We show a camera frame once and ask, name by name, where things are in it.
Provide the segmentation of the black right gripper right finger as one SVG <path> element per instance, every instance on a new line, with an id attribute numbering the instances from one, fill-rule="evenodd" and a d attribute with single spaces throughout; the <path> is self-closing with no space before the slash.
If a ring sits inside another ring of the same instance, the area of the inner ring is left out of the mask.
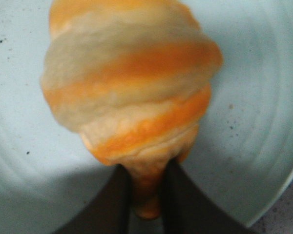
<path id="1" fill-rule="evenodd" d="M 161 209 L 166 234 L 252 234 L 207 198 L 172 159 L 161 185 Z"/>

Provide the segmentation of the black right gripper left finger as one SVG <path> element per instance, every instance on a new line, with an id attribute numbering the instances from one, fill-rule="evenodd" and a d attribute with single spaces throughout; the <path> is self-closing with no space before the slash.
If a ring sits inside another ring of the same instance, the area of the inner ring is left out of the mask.
<path id="1" fill-rule="evenodd" d="M 130 213 L 131 179 L 127 170 L 117 165 L 107 184 L 68 223 L 55 234 L 126 234 Z"/>

